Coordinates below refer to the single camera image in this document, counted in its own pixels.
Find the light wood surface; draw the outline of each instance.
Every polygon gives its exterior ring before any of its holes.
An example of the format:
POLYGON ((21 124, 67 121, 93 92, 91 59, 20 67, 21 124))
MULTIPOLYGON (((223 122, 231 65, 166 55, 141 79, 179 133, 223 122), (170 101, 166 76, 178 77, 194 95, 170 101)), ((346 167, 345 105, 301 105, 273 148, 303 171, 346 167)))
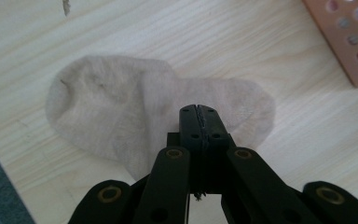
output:
MULTIPOLYGON (((238 77, 276 100, 256 150, 290 186, 341 186, 358 198, 358 90, 301 1, 0 1, 0 162, 37 223, 66 223, 105 179, 133 183, 48 125, 44 103, 64 66, 87 54, 169 62, 180 77, 238 77)), ((219 199, 192 203, 190 223, 225 223, 219 199)))

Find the sock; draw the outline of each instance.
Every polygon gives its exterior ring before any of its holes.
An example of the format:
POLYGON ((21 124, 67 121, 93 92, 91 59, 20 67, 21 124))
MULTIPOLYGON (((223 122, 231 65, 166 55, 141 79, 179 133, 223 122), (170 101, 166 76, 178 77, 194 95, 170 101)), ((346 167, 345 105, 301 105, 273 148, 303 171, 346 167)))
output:
POLYGON ((273 127, 275 105, 257 84, 240 79, 179 78, 157 60, 87 56, 61 70, 46 103, 50 125, 75 146, 147 175, 179 110, 207 105, 239 147, 255 149, 273 127))

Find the wood grain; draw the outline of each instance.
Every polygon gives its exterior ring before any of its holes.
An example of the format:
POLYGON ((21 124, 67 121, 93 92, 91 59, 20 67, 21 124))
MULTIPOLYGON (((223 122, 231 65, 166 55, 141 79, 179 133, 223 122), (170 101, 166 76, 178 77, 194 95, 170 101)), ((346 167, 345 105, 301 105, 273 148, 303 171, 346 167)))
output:
MULTIPOLYGON (((257 151, 290 186, 314 180, 358 197, 358 90, 301 1, 0 1, 0 162, 37 223, 65 223, 121 164, 72 147, 48 125, 57 72, 87 54, 169 62, 180 77, 251 79, 276 100, 257 151)), ((218 199, 192 204, 190 223, 224 223, 218 199)))

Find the beige sock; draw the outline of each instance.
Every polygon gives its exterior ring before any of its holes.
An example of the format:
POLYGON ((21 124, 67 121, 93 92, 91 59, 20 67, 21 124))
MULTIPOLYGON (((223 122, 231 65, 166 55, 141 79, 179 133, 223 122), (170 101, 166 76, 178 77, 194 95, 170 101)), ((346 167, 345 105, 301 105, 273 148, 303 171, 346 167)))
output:
POLYGON ((217 110, 237 146, 255 149, 273 127, 274 102, 239 79, 179 78, 157 60, 88 56, 54 79, 46 114, 75 146, 121 161, 136 179, 147 175, 168 132, 178 132, 179 109, 217 110))

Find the screw hole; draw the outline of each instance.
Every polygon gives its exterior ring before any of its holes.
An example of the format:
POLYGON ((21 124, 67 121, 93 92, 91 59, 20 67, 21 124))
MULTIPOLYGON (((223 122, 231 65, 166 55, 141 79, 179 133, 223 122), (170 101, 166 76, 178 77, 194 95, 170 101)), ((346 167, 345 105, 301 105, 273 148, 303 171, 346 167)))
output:
POLYGON ((165 153, 170 159, 179 159, 183 156, 183 152, 179 149, 170 149, 165 153))
POLYGON ((150 218, 154 222, 163 222, 168 219, 168 211, 164 208, 155 209, 151 214, 150 218))
POLYGON ((249 151, 243 149, 236 150, 234 154, 241 159, 250 159, 252 157, 252 154, 249 151))
POLYGON ((300 223, 301 222, 301 215, 298 214, 295 210, 286 209, 283 211, 284 219, 288 220, 292 223, 300 223))
POLYGON ((333 189, 327 187, 319 187, 316 194, 323 200, 332 204, 342 204, 345 202, 344 197, 333 189))
POLYGON ((112 203, 121 196, 121 189, 115 186, 108 186, 98 192, 98 199, 101 203, 112 203))

